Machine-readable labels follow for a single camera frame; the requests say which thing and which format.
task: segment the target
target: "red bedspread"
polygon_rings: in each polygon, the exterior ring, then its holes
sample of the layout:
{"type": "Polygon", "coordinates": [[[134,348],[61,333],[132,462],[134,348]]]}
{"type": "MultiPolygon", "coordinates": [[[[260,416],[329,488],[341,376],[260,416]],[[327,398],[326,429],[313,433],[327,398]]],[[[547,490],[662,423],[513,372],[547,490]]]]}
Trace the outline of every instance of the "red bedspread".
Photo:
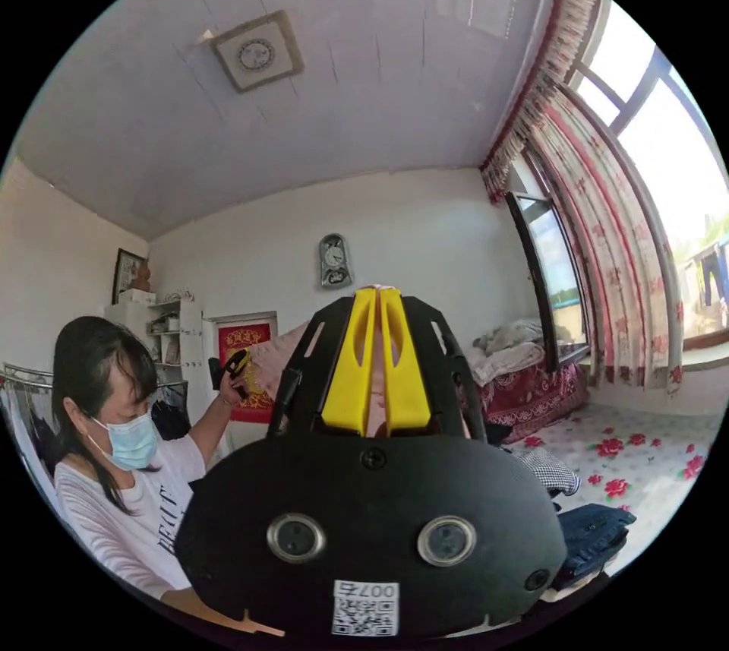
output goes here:
{"type": "Polygon", "coordinates": [[[563,418],[588,399],[587,380],[578,365],[547,374],[544,361],[501,375],[479,391],[488,421],[512,426],[507,444],[563,418]]]}

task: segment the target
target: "woman's hand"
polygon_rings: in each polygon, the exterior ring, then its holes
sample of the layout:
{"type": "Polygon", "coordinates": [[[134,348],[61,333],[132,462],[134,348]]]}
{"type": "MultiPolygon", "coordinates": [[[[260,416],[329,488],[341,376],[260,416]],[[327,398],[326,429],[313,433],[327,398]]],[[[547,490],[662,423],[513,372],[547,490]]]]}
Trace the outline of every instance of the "woman's hand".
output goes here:
{"type": "Polygon", "coordinates": [[[230,406],[237,406],[241,402],[241,395],[236,388],[248,390],[247,380],[243,373],[235,378],[226,370],[220,380],[220,396],[230,406]]]}

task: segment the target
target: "white t-shirt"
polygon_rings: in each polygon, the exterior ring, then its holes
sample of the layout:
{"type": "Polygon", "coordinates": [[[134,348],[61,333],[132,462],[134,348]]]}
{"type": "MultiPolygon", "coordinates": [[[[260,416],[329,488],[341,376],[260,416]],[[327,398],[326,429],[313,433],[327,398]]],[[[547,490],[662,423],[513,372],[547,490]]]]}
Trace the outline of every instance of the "white t-shirt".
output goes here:
{"type": "Polygon", "coordinates": [[[205,475],[200,449],[187,435],[158,440],[150,462],[156,472],[133,471],[134,486],[122,489],[128,516],[94,479],[66,463],[55,468],[55,489],[65,519],[104,567],[158,600],[169,590],[190,587],[173,543],[192,498],[189,482],[205,475]]]}

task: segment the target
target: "floral bedspread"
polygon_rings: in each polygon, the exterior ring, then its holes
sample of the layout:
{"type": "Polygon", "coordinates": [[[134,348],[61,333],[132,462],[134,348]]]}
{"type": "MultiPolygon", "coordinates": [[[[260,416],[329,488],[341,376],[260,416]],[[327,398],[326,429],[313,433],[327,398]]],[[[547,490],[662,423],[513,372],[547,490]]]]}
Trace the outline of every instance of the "floral bedspread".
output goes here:
{"type": "Polygon", "coordinates": [[[628,542],[606,569],[614,574],[640,555],[671,520],[701,472],[721,416],[662,416],[588,405],[515,447],[542,446],[580,475],[563,510],[580,504],[622,507],[636,516],[628,542]]]}

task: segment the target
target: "handheld device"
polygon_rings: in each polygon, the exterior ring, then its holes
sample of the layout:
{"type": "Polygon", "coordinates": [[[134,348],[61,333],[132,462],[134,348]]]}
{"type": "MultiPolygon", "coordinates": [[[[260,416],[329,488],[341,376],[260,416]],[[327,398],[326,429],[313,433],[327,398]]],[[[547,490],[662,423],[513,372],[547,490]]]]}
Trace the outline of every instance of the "handheld device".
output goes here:
{"type": "MultiPolygon", "coordinates": [[[[221,367],[220,360],[217,357],[211,357],[207,361],[207,366],[210,369],[210,380],[213,382],[213,390],[220,390],[220,381],[223,375],[229,372],[234,378],[238,377],[242,372],[248,361],[251,358],[251,353],[247,349],[240,349],[233,354],[227,363],[221,367]]],[[[236,389],[241,400],[245,400],[248,397],[245,389],[239,387],[236,389]]]]}
{"type": "Polygon", "coordinates": [[[313,316],[267,437],[194,483],[175,553],[230,618],[247,608],[289,634],[422,638],[523,615],[566,546],[534,473],[484,439],[443,315],[360,289],[313,316]],[[387,438],[368,438],[378,315],[387,438]]]}

